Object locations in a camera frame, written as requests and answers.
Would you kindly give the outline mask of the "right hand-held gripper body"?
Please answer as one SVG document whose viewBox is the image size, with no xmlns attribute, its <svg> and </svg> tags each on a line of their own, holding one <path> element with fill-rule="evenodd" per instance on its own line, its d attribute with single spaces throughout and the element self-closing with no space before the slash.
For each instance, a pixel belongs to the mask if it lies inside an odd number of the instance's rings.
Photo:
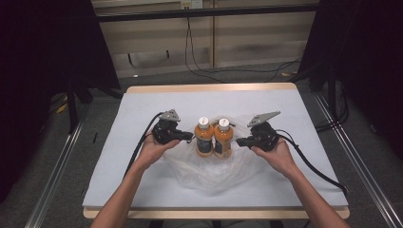
<svg viewBox="0 0 403 228">
<path fill-rule="evenodd" d="M 279 135 L 276 130 L 268 123 L 268 121 L 277 115 L 279 111 L 263 113 L 256 115 L 247 125 L 251 129 L 252 136 L 248 138 L 248 148 L 252 146 L 268 152 L 274 149 L 278 143 Z"/>
</svg>

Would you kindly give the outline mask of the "black curtain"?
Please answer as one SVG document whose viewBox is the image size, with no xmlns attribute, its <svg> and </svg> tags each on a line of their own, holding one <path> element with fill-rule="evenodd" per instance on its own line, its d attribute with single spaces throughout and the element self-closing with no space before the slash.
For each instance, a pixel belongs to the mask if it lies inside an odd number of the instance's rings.
<svg viewBox="0 0 403 228">
<path fill-rule="evenodd" d="M 403 160 L 403 0 L 319 0 L 298 74 L 329 74 Z"/>
<path fill-rule="evenodd" d="M 30 161 L 50 99 L 119 82 L 91 0 L 0 0 L 0 204 Z"/>
</svg>

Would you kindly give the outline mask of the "person's left hand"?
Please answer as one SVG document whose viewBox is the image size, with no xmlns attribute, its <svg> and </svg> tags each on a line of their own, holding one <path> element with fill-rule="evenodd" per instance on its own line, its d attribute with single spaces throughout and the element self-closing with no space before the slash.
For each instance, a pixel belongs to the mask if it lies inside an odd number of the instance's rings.
<svg viewBox="0 0 403 228">
<path fill-rule="evenodd" d="M 133 166 L 139 170 L 146 170 L 154 162 L 156 162 L 165 151 L 171 149 L 180 143 L 179 140 L 173 140 L 166 144 L 158 143 L 152 135 L 144 140 L 140 155 L 134 161 Z"/>
</svg>

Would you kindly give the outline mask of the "orange juice bottle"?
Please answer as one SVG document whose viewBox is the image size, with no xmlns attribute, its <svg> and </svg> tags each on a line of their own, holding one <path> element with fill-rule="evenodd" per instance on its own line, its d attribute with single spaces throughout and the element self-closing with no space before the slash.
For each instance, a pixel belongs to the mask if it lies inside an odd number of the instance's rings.
<svg viewBox="0 0 403 228">
<path fill-rule="evenodd" d="M 214 128 L 214 153 L 219 159 L 228 159 L 232 155 L 231 142 L 234 131 L 228 119 L 222 118 Z"/>
<path fill-rule="evenodd" d="M 201 157 L 209 157 L 213 154 L 214 146 L 212 139 L 214 136 L 214 127 L 206 117 L 200 117 L 198 124 L 194 129 L 197 140 L 196 151 Z"/>
</svg>

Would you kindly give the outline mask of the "clear plastic bag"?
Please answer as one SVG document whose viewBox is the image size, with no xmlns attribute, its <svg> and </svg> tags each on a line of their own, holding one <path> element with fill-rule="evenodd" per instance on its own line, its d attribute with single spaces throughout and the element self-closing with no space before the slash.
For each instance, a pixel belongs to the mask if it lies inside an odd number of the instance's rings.
<svg viewBox="0 0 403 228">
<path fill-rule="evenodd" d="M 198 149 L 205 148 L 207 143 L 198 145 L 196 137 L 189 142 L 181 142 L 163 155 L 163 159 L 171 165 L 177 180 L 186 187 L 219 191 L 249 181 L 263 171 L 264 161 L 249 148 L 239 147 L 236 143 L 237 139 L 250 135 L 245 116 L 217 116 L 210 119 L 200 117 L 192 130 L 213 130 L 220 119 L 227 119 L 234 130 L 230 141 L 231 154 L 228 156 L 220 158 L 215 154 L 215 138 L 210 140 L 211 151 L 200 153 Z"/>
</svg>

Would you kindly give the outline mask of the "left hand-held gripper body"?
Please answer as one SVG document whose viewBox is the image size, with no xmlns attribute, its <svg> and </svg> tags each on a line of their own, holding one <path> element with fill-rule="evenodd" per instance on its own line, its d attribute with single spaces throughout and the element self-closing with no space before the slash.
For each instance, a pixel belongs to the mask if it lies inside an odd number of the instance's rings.
<svg viewBox="0 0 403 228">
<path fill-rule="evenodd" d="M 175 109 L 165 111 L 159 115 L 158 122 L 152 129 L 152 135 L 159 144 L 167 144 L 178 140 L 179 130 L 177 129 L 180 117 Z"/>
</svg>

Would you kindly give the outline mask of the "white wall outlet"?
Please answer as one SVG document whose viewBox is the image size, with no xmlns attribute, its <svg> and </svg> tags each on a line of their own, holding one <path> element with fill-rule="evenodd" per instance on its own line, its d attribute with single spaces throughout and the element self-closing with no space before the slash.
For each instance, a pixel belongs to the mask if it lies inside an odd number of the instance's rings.
<svg viewBox="0 0 403 228">
<path fill-rule="evenodd" d="M 202 0 L 181 0 L 182 10 L 198 10 L 203 8 Z"/>
</svg>

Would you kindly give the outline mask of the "wooden table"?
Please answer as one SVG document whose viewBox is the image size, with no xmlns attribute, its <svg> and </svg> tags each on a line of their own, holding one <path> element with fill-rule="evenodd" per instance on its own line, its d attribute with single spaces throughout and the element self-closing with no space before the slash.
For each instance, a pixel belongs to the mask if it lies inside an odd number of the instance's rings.
<svg viewBox="0 0 403 228">
<path fill-rule="evenodd" d="M 287 89 L 297 87 L 292 83 L 261 83 L 261 84 L 227 84 L 227 85 L 147 85 L 147 86 L 132 86 L 127 93 L 154 93 L 154 92 L 201 92 L 201 91 L 245 91 L 245 90 L 273 90 L 273 89 Z M 283 132 L 275 129 L 279 135 L 279 139 L 283 138 L 289 146 L 295 145 L 295 140 L 288 132 Z M 124 176 L 129 171 L 130 167 L 137 160 L 140 155 L 144 140 L 147 136 L 152 135 L 152 132 L 145 129 L 143 135 L 136 145 L 128 166 L 124 172 Z M 103 208 L 85 208 L 85 214 L 93 221 L 100 210 Z M 348 202 L 344 207 L 330 206 L 345 220 L 349 216 Z M 133 208 L 132 203 L 128 212 L 127 219 L 201 219 L 201 220 L 222 220 L 234 219 L 239 220 L 244 226 L 247 226 L 252 219 L 266 220 L 266 219 L 309 219 L 301 202 L 299 207 L 276 207 L 276 208 L 217 208 L 217 209 L 140 209 Z"/>
</svg>

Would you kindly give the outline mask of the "black horizontal bar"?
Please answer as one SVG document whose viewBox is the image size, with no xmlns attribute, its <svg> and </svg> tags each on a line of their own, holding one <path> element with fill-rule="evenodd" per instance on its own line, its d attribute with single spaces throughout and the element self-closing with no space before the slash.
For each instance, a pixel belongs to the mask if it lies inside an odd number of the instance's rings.
<svg viewBox="0 0 403 228">
<path fill-rule="evenodd" d="M 216 9 L 178 9 L 149 11 L 136 13 L 107 13 L 97 14 L 94 19 L 98 22 L 123 22 L 140 20 L 159 20 L 210 16 L 232 16 L 265 13 L 291 13 L 317 11 L 320 4 L 279 5 L 264 7 L 216 8 Z"/>
</svg>

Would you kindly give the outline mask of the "white table mat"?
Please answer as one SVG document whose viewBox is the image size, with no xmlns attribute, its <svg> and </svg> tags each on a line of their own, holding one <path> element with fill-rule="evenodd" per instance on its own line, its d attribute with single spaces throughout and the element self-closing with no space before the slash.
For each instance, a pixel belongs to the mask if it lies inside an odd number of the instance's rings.
<svg viewBox="0 0 403 228">
<path fill-rule="evenodd" d="M 256 115 L 279 111 L 270 124 L 294 138 L 296 143 L 290 150 L 299 169 L 329 204 L 337 208 L 346 206 L 344 194 L 333 185 L 336 174 L 304 103 L 296 89 L 287 88 L 125 94 L 91 177 L 83 202 L 85 208 L 100 208 L 106 203 L 121 183 L 151 119 L 169 109 L 179 113 L 179 128 L 184 131 L 192 131 L 200 117 L 245 116 L 247 126 Z M 299 207 L 291 183 L 262 160 L 265 163 L 262 172 L 217 191 L 181 184 L 162 157 L 145 171 L 132 206 L 140 209 Z"/>
</svg>

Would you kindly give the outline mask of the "metal floor rail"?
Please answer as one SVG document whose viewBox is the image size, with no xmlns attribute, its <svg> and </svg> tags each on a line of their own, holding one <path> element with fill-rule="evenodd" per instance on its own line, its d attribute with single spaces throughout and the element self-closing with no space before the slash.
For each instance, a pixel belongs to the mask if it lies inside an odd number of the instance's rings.
<svg viewBox="0 0 403 228">
<path fill-rule="evenodd" d="M 330 105 L 326 102 L 325 98 L 321 94 L 315 92 L 314 96 L 327 122 L 329 124 L 334 123 L 332 131 L 335 133 L 343 150 L 347 154 L 347 157 L 355 168 L 356 173 L 360 177 L 363 185 L 371 196 L 382 218 L 384 218 L 384 220 L 386 221 L 388 227 L 403 228 L 403 220 L 396 213 L 390 200 L 374 179 L 374 176 L 360 157 L 348 134 L 345 132 L 340 123 L 335 123 L 336 119 L 332 116 L 330 112 Z"/>
<path fill-rule="evenodd" d="M 41 228 L 50 204 L 55 196 L 56 190 L 60 184 L 63 173 L 67 167 L 69 157 L 71 156 L 82 131 L 83 122 L 83 120 L 79 121 L 73 128 L 72 132 L 68 135 L 67 141 L 61 151 L 58 161 L 51 172 L 40 198 L 35 203 L 25 228 Z"/>
</svg>

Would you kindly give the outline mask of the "person's right hand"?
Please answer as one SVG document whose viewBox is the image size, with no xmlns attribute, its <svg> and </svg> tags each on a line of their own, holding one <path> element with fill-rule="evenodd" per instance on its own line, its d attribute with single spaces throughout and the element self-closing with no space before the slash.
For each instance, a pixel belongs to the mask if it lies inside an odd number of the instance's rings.
<svg viewBox="0 0 403 228">
<path fill-rule="evenodd" d="M 262 149 L 253 146 L 251 150 L 257 155 L 265 159 L 276 171 L 285 178 L 291 179 L 298 173 L 298 167 L 291 155 L 289 146 L 283 138 L 278 140 L 275 148 L 265 152 Z"/>
</svg>

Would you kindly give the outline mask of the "black metal stand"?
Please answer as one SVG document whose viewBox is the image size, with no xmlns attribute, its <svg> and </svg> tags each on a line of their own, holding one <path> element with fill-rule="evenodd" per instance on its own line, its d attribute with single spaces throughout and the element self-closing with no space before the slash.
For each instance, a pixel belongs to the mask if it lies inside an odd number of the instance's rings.
<svg viewBox="0 0 403 228">
<path fill-rule="evenodd" d="M 333 119 L 337 120 L 336 113 L 336 74 L 334 68 L 331 66 L 329 69 L 329 76 L 327 80 L 328 85 L 328 106 Z"/>
<path fill-rule="evenodd" d="M 83 104 L 90 104 L 93 101 L 93 97 L 89 92 L 86 83 L 82 80 L 71 80 L 67 83 L 69 134 L 73 133 L 79 122 L 76 109 L 76 99 L 79 99 Z"/>
</svg>

